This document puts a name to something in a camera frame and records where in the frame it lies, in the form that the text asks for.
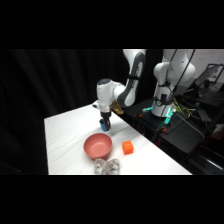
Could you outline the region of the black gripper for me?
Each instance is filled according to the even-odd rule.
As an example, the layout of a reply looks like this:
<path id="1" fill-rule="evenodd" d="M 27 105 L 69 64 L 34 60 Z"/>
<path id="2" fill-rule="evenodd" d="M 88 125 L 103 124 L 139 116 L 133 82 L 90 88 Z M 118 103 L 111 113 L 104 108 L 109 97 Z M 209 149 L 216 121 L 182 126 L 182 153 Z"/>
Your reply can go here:
<path id="1" fill-rule="evenodd" d="M 101 117 L 105 122 L 107 122 L 111 117 L 111 113 L 110 112 L 101 112 Z M 102 127 L 103 127 L 103 131 L 109 131 L 111 129 L 111 123 L 108 121 L 105 126 L 105 124 L 103 122 Z"/>

